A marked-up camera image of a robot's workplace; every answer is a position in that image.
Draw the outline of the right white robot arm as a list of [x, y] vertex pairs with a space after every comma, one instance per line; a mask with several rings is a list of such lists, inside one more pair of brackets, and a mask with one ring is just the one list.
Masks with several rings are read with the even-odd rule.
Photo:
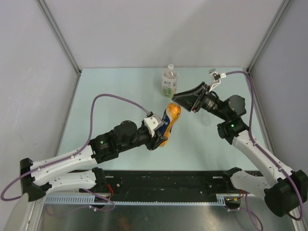
[[282, 217], [293, 209], [302, 208], [308, 199], [308, 177], [302, 171], [294, 171], [253, 138], [251, 129], [241, 116], [246, 113], [245, 99], [232, 95], [226, 100], [202, 82], [192, 90], [177, 93], [172, 101], [189, 112], [204, 109], [221, 118], [218, 134], [230, 145], [242, 152], [260, 171], [260, 177], [250, 175], [234, 167], [225, 173], [222, 188], [227, 193], [242, 189], [265, 201], [270, 211]]

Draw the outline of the orange milk tea bottle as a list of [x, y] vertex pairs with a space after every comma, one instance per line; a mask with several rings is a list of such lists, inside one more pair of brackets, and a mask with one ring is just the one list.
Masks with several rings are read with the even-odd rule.
[[[169, 103], [162, 117], [162, 121], [168, 122], [168, 128], [167, 128], [168, 140], [171, 136], [171, 130], [173, 128], [173, 125], [178, 121], [180, 115], [181, 115], [181, 107], [176, 103]], [[164, 147], [167, 144], [168, 140], [165, 143], [163, 143], [160, 147]]]

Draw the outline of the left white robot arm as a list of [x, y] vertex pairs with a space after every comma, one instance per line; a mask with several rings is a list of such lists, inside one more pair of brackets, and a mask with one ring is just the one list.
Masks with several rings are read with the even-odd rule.
[[142, 145], [151, 151], [162, 147], [170, 138], [171, 130], [172, 125], [164, 122], [151, 134], [144, 122], [137, 127], [134, 122], [126, 120], [90, 140], [83, 151], [66, 153], [64, 161], [60, 157], [37, 162], [25, 158], [20, 161], [22, 194], [28, 194], [28, 200], [32, 202], [58, 191], [78, 189], [80, 192], [102, 193], [107, 181], [97, 164]]

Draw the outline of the clear plastic bottle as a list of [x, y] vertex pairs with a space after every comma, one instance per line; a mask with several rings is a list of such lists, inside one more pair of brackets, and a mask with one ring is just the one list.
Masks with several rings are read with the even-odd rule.
[[201, 124], [209, 127], [213, 124], [215, 117], [212, 114], [203, 113], [201, 116]]

